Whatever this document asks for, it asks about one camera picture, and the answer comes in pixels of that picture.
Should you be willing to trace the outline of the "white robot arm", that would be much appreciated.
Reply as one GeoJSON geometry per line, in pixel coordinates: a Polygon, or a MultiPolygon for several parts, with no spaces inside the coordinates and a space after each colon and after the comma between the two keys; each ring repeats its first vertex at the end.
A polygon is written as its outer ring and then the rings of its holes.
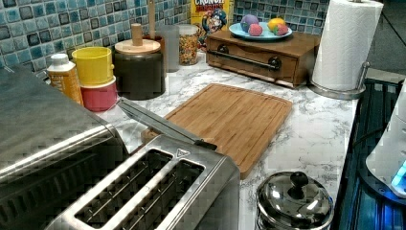
{"type": "Polygon", "coordinates": [[[404,198],[406,161],[406,85],[402,83],[391,119],[366,159],[372,175],[396,196],[404,198]]]}

